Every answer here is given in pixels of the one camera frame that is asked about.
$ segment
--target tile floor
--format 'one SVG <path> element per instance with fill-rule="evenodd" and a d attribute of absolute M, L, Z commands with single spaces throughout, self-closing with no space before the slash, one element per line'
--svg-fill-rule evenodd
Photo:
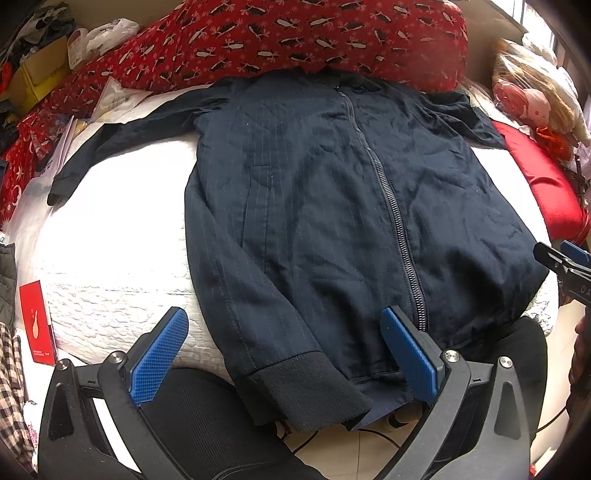
<path fill-rule="evenodd" d="M 551 420 L 564 406 L 569 395 L 567 379 L 573 355 L 574 326 L 584 313 L 584 307 L 573 302 L 560 309 L 558 322 L 548 342 L 548 384 L 541 425 Z M 557 448 L 566 429 L 563 414 L 554 424 L 540 432 L 532 446 L 532 460 L 537 460 L 548 448 Z M 368 427 L 389 436 L 401 445 L 415 424 L 389 431 L 383 421 Z M 292 433 L 286 444 L 293 450 L 310 434 Z M 329 480 L 373 480 L 396 452 L 396 447 L 373 433 L 348 432 L 343 426 L 321 430 L 299 453 L 298 457 L 317 468 Z"/>

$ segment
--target checkered fabric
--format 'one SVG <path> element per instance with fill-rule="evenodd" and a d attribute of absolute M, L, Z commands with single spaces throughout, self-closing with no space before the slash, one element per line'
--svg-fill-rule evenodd
<path fill-rule="evenodd" d="M 0 439 L 28 470 L 32 470 L 33 444 L 22 409 L 25 384 L 22 376 L 21 341 L 0 323 Z"/>

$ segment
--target jacket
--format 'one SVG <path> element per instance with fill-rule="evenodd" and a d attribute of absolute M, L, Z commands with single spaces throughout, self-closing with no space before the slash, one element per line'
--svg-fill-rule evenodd
<path fill-rule="evenodd" d="M 465 94 L 338 70 L 228 78 L 104 125 L 49 204 L 104 158 L 188 131 L 200 134 L 185 191 L 191 279 L 257 424 L 382 417 L 413 397 L 379 332 L 384 308 L 460 347 L 517 320 L 546 276 L 464 139 L 504 148 Z"/>

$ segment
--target white bedsheet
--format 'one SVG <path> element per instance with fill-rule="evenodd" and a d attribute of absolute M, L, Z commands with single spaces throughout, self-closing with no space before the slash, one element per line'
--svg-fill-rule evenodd
<path fill-rule="evenodd" d="M 181 92 L 148 98 L 124 116 L 141 118 Z M 75 139 L 70 156 L 97 126 Z M 184 308 L 189 337 L 177 365 L 227 378 L 193 291 L 184 232 L 184 188 L 197 137 L 185 135 L 113 156 L 92 168 L 41 231 L 35 264 L 60 348 L 95 363 L 127 350 L 170 306 Z M 475 148 L 480 162 L 539 241 L 548 234 L 510 154 Z M 549 277 L 528 310 L 546 333 L 558 314 Z"/>

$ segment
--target red card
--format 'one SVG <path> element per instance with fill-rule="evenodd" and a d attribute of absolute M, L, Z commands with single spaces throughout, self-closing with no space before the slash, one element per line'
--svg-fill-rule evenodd
<path fill-rule="evenodd" d="M 51 332 L 51 323 L 47 321 L 45 302 L 41 292 L 41 282 L 23 285 L 21 295 L 22 318 L 29 340 L 33 361 L 40 364 L 56 364 L 56 347 Z"/>

